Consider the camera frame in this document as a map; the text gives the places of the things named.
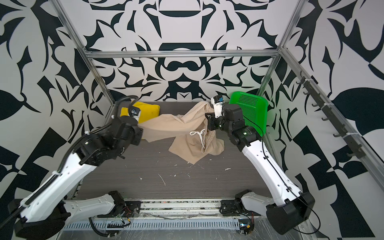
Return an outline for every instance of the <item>beige pants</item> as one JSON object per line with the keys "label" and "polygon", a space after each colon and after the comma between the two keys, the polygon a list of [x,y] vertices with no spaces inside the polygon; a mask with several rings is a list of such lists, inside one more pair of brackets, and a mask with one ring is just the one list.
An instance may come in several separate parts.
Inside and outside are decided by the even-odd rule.
{"label": "beige pants", "polygon": [[[207,130],[205,113],[213,112],[208,102],[201,101],[185,115],[162,114],[139,124],[143,128],[142,138],[153,142],[176,137],[169,151],[195,164],[207,154],[219,155],[224,151],[224,141],[216,138],[215,131]],[[192,131],[201,132],[203,129],[205,131],[201,135],[204,144],[199,134],[190,135]]]}

